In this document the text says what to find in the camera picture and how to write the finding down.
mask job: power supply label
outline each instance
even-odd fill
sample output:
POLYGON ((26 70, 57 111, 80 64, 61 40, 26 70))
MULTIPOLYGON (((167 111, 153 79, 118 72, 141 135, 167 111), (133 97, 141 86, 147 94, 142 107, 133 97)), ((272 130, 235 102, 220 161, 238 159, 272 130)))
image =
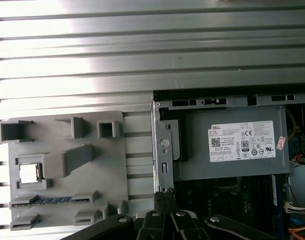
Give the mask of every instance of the power supply label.
POLYGON ((273 121, 211 125, 210 162, 276 157, 273 121))

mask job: metal rivet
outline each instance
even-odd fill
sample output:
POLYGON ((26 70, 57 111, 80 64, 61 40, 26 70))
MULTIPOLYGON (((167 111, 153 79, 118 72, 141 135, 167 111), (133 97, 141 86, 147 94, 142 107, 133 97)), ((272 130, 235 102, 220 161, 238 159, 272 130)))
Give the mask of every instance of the metal rivet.
POLYGON ((120 218, 120 219, 118 219, 118 222, 120 222, 120 223, 127 222, 127 218, 125 218, 125 217, 120 218))
POLYGON ((167 138, 163 138, 162 140, 160 140, 160 146, 162 146, 163 148, 167 148, 169 144, 170 142, 167 138))
POLYGON ((219 223, 219 218, 218 217, 216 217, 216 216, 212 216, 211 218, 210 218, 210 221, 212 221, 213 223, 219 223))
POLYGON ((176 215, 177 215, 178 217, 182 217, 182 216, 185 216, 186 213, 183 212, 183 211, 178 211, 178 212, 176 213, 176 215))

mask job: red sticker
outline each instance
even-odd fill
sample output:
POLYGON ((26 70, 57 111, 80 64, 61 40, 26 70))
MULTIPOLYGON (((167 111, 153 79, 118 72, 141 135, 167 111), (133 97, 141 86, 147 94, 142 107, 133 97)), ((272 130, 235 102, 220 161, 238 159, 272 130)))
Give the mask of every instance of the red sticker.
POLYGON ((286 142, 286 138, 283 136, 280 136, 276 149, 283 150, 285 142, 286 142))

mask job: ribbed metal panel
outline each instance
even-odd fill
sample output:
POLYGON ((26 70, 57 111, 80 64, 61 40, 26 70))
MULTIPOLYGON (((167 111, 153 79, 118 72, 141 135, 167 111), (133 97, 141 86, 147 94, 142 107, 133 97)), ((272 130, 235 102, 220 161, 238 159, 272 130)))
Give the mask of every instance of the ribbed metal panel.
MULTIPOLYGON (((153 90, 289 83, 305 83, 305 0, 0 1, 0 120, 124 112, 133 212, 153 204, 153 90)), ((80 229, 3 229, 5 147, 0 238, 80 229)))

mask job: barcode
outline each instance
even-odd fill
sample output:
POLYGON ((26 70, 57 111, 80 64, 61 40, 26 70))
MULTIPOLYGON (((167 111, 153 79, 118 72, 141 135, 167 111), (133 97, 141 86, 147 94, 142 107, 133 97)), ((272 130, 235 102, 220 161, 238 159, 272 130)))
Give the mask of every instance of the barcode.
POLYGON ((220 138, 212 138, 211 139, 211 146, 214 147, 220 147, 221 146, 221 139, 220 138))

